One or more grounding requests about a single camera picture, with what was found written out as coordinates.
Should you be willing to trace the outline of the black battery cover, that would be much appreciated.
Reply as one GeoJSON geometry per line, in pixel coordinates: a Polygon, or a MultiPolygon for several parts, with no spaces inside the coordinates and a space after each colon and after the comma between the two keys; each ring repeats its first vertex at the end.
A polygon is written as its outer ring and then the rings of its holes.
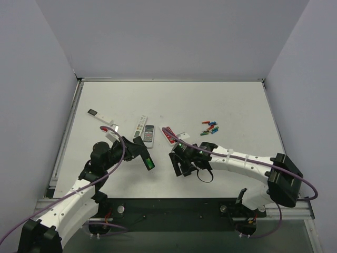
{"type": "Polygon", "coordinates": [[[182,160],[180,162],[180,170],[182,175],[187,177],[192,174],[192,172],[195,170],[195,167],[191,162],[189,162],[189,160],[182,160]]]}

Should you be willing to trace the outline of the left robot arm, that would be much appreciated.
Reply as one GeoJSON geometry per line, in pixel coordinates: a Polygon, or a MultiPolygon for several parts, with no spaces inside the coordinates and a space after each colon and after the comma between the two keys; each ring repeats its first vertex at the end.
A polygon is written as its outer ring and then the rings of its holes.
{"type": "Polygon", "coordinates": [[[55,201],[48,212],[23,225],[18,252],[62,252],[71,237],[92,216],[107,213],[107,195],[100,191],[108,179],[111,167],[136,157],[149,158],[141,137],[94,144],[90,159],[69,192],[55,201]]]}

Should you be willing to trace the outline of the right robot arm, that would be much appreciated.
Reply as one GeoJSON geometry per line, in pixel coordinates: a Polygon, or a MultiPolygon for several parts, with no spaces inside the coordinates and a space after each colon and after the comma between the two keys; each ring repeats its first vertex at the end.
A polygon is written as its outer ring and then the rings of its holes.
{"type": "Polygon", "coordinates": [[[258,181],[244,187],[237,203],[256,210],[270,203],[293,208],[298,201],[303,174],[285,154],[257,157],[226,149],[215,143],[184,144],[178,142],[169,154],[176,176],[189,176],[193,171],[228,171],[258,181]]]}

